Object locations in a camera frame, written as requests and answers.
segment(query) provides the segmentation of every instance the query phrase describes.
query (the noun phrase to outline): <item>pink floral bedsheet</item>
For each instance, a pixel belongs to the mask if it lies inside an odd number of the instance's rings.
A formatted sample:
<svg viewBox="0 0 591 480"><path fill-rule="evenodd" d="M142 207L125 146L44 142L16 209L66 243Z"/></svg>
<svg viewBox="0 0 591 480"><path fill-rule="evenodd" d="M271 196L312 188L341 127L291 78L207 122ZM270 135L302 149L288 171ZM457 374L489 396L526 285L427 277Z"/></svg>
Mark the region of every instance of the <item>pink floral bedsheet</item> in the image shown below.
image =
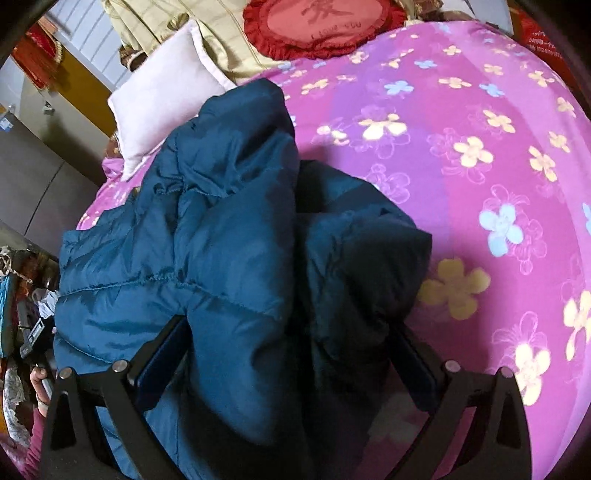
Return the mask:
<svg viewBox="0 0 591 480"><path fill-rule="evenodd" d="M433 234L408 324L468 369L515 371L544 478L591 400L591 125L569 90L478 22L413 25L263 76L303 158L367 179ZM147 167L111 178L80 228ZM384 478L424 420L392 376L355 479Z"/></svg>

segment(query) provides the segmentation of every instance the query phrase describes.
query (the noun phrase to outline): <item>white radiator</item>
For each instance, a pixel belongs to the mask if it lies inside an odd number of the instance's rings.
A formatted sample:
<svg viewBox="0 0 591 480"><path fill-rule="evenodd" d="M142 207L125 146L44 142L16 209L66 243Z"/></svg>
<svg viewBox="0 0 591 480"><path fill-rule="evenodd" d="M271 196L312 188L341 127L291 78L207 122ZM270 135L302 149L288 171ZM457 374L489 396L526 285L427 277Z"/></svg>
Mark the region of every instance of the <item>white radiator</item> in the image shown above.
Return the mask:
<svg viewBox="0 0 591 480"><path fill-rule="evenodd" d="M56 37L111 91L130 75L119 62L121 39L99 0L60 0L47 18L58 28Z"/></svg>

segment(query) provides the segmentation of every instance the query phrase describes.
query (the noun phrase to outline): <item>light blue flower print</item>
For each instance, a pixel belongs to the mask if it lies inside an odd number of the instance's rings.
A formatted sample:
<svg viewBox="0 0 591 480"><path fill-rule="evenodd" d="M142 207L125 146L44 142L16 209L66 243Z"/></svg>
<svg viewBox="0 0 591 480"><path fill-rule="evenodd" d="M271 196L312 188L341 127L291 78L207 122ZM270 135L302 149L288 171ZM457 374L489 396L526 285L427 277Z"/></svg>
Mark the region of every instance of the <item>light blue flower print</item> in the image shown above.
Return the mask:
<svg viewBox="0 0 591 480"><path fill-rule="evenodd" d="M432 60L416 61L414 64L417 67L419 67L420 69L423 69L423 70L432 69L432 68L435 68L437 66L437 63L435 63Z"/></svg>
<svg viewBox="0 0 591 480"><path fill-rule="evenodd" d="M292 70L296 69L296 67L290 61L280 63L278 67L283 73L291 72Z"/></svg>
<svg viewBox="0 0 591 480"><path fill-rule="evenodd" d="M481 83L480 88L488 93L491 97L502 97L505 96L505 92L499 89L494 83Z"/></svg>
<svg viewBox="0 0 591 480"><path fill-rule="evenodd" d="M510 203L503 203L499 213L491 210L480 212L478 221L480 226L488 230L488 248L495 257L502 257L509 253L507 242L519 245L523 239L523 230L514 225L517 213L515 206Z"/></svg>
<svg viewBox="0 0 591 480"><path fill-rule="evenodd" d="M587 231L589 232L589 235L591 235L591 207L589 207L589 205L587 205L586 203L583 204L583 213L587 218L587 223L585 223L585 227L587 227Z"/></svg>
<svg viewBox="0 0 591 480"><path fill-rule="evenodd" d="M414 90L412 85L409 85L406 80L399 80L396 83L389 83L384 85L387 95L398 95L399 93L410 93Z"/></svg>

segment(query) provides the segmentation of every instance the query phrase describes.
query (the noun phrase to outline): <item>red bag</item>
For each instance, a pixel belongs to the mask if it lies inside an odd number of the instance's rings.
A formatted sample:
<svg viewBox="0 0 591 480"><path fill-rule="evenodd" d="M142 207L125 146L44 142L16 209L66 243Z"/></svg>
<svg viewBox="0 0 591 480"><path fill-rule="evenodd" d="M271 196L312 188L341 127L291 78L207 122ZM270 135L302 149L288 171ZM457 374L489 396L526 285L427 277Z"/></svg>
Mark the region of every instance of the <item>red bag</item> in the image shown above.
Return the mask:
<svg viewBox="0 0 591 480"><path fill-rule="evenodd" d="M544 60L560 77L570 89L578 90L577 82L570 72L562 55L556 50L554 44L542 31L536 21L523 10L519 9L519 22L523 30L518 42L530 49L539 58Z"/></svg>

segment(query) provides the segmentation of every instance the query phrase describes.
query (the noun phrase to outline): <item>yellow flower print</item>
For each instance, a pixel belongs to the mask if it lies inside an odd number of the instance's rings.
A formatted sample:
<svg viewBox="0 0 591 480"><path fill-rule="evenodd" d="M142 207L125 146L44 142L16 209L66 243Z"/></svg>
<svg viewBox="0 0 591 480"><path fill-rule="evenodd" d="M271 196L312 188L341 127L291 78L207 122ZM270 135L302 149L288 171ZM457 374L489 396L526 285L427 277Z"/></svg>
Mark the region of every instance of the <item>yellow flower print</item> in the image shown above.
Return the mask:
<svg viewBox="0 0 591 480"><path fill-rule="evenodd" d="M462 88L462 87L471 87L472 84L468 82L464 82L461 78L458 77L449 77L448 79L439 79L439 83L444 85L449 85L451 88Z"/></svg>
<svg viewBox="0 0 591 480"><path fill-rule="evenodd" d="M310 93L310 90L314 90L316 88L323 89L323 88L328 87L328 84L329 84L328 79L321 79L315 83L306 83L305 85L302 85L302 87L301 87L301 94L308 95L308 93Z"/></svg>
<svg viewBox="0 0 591 480"><path fill-rule="evenodd" d="M554 83L556 81L554 79L545 79L544 72L541 70L536 70L534 73L529 73L527 76L532 80L535 80L538 85L544 88L546 88L549 83Z"/></svg>
<svg viewBox="0 0 591 480"><path fill-rule="evenodd" d="M530 154L533 158L530 158L530 165L535 171L544 171L544 175L549 181L556 181L557 176L552 170L556 163L550 158L549 155L543 154L535 147L530 147Z"/></svg>
<svg viewBox="0 0 591 480"><path fill-rule="evenodd" d="M497 53L497 54L499 54L499 55L503 55L505 57L508 57L509 56L509 54L505 50L503 50L501 48L493 48L492 51L495 52L495 53Z"/></svg>
<svg viewBox="0 0 591 480"><path fill-rule="evenodd" d="M332 130L328 125L322 125L318 127L316 133L319 135L329 135L329 143L332 143L333 145L337 145L339 147L349 145L349 139L347 138L347 134L345 132L340 130Z"/></svg>
<svg viewBox="0 0 591 480"><path fill-rule="evenodd" d="M389 65L393 69L397 69L400 67L400 59L393 59L389 61L386 65Z"/></svg>
<svg viewBox="0 0 591 480"><path fill-rule="evenodd" d="M484 150L484 144L478 137L468 137L466 143L455 143L453 149L462 154L460 163L466 168L475 167L478 160L484 163L492 163L495 159L492 153Z"/></svg>
<svg viewBox="0 0 591 480"><path fill-rule="evenodd" d="M579 300L579 308L574 299L570 299L564 306L564 324L573 329L569 340L566 342L566 359L570 362L574 358L574 340L582 329L585 330L586 341L591 340L591 318L589 318L589 311L591 310L591 293L588 290L583 290Z"/></svg>
<svg viewBox="0 0 591 480"><path fill-rule="evenodd" d="M541 376L550 367L550 351L540 350L534 356L534 351L527 343L522 343L515 348L515 380L521 392L523 405L531 407L538 401L542 393Z"/></svg>
<svg viewBox="0 0 591 480"><path fill-rule="evenodd" d="M482 113L488 117L487 123L491 127L502 128L508 134L515 133L515 127L511 125L511 119L508 116L497 115L490 110L483 110Z"/></svg>
<svg viewBox="0 0 591 480"><path fill-rule="evenodd" d="M355 53L352 53L351 55L349 55L349 60L351 61L351 63L361 63L362 61L365 61L369 58L369 55L366 54L364 51L362 50L358 50Z"/></svg>
<svg viewBox="0 0 591 480"><path fill-rule="evenodd" d="M570 148L568 146L568 140L564 135L558 135L554 132L548 132L550 136L550 144L556 148L562 148L566 153L570 153Z"/></svg>
<svg viewBox="0 0 591 480"><path fill-rule="evenodd" d="M450 57L456 55L458 53L462 53L462 51L456 47L455 45L450 45L448 48L444 48L443 51L448 54Z"/></svg>
<svg viewBox="0 0 591 480"><path fill-rule="evenodd" d="M384 136L384 129L388 129L395 137L402 135L406 132L407 126L397 120L400 120L400 117L395 113L389 114L388 119L383 121L371 120L371 118L361 120L359 125L367 127L363 132L363 138L366 140L379 140Z"/></svg>
<svg viewBox="0 0 591 480"><path fill-rule="evenodd" d="M484 71L487 73L494 73L495 75L503 75L503 67L500 65L491 65L490 63L485 63Z"/></svg>
<svg viewBox="0 0 591 480"><path fill-rule="evenodd" d="M558 97L556 102L558 103L559 112L568 112L571 117L577 118L577 114L574 112L574 106L565 98Z"/></svg>
<svg viewBox="0 0 591 480"><path fill-rule="evenodd" d="M478 309L473 297L484 292L491 284L490 276L475 268L464 276L464 263L460 258L446 258L437 266L439 280L425 280L418 292L419 301L429 306L447 302L449 313L456 320L470 318Z"/></svg>

